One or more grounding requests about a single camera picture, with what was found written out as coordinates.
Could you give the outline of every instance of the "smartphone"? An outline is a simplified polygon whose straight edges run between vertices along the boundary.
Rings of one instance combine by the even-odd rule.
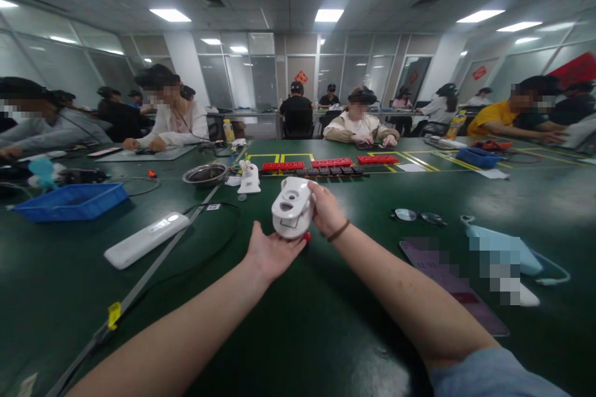
[[[120,152],[121,150],[122,150],[122,148],[109,148],[109,149],[104,149],[104,150],[101,150],[98,152],[93,152],[93,153],[87,154],[87,156],[89,158],[97,158],[97,157],[108,155],[111,153]]]

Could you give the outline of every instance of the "plastic bottle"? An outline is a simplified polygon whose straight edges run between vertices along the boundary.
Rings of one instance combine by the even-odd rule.
[[[232,128],[232,123],[230,120],[223,120],[223,132],[225,133],[225,140],[228,143],[233,143],[236,140],[234,136],[234,129]]]
[[[447,131],[447,135],[445,135],[446,140],[455,140],[455,137],[458,135],[459,129],[464,125],[466,122],[466,111],[460,110],[457,115],[453,117],[451,120],[451,125],[449,126],[449,130]]]

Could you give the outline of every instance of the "green table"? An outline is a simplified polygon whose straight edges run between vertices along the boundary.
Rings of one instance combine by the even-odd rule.
[[[509,181],[488,180],[467,166],[431,154],[418,139],[403,139],[395,156],[427,172],[400,172],[395,166],[371,168],[364,179],[322,180],[352,222],[403,257],[403,238],[431,238],[449,252],[462,277],[508,326],[499,341],[531,371],[572,395],[592,389],[587,365],[596,362],[596,311],[593,308],[591,250],[596,239],[596,167],[563,150],[516,142],[515,147],[545,158],[536,164],[504,163]],[[331,141],[256,141],[251,161],[305,161],[366,154]],[[213,156],[193,151],[173,162],[140,166],[98,164],[120,175],[154,169],[160,189],[119,205],[96,221],[36,225],[13,213],[2,216],[2,384],[14,393],[18,383],[38,372],[37,389],[47,391],[106,320],[107,307],[123,299],[160,249],[121,272],[102,253],[166,212],[200,203],[209,191],[195,191],[179,178]],[[237,200],[222,186],[212,202],[242,210],[238,234],[212,262],[151,290],[119,326],[109,343],[86,362],[75,380],[144,327],[175,309],[237,264],[244,254],[252,220],[273,231],[271,204],[282,177],[261,178],[261,193]],[[396,222],[395,207],[438,212],[449,225]],[[524,284],[541,300],[537,308],[501,305],[468,251],[459,216],[475,215],[481,226],[521,236],[529,246],[564,266],[572,281],[556,287]],[[222,207],[201,213],[150,283],[187,269],[216,250],[235,218]],[[370,292],[314,231],[309,247],[225,343],[189,390],[190,395],[430,395],[426,373],[412,345]]]

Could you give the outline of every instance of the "metal bowl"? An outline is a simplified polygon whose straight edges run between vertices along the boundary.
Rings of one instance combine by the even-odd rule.
[[[199,189],[205,189],[217,185],[227,173],[228,167],[224,164],[203,164],[186,171],[182,180]]]

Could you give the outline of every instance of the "yellow shirt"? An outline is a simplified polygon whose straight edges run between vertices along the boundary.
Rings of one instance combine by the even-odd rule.
[[[513,113],[509,101],[496,102],[484,107],[467,128],[468,136],[488,135],[490,132],[481,126],[491,121],[501,121],[503,125],[512,126],[517,113]]]

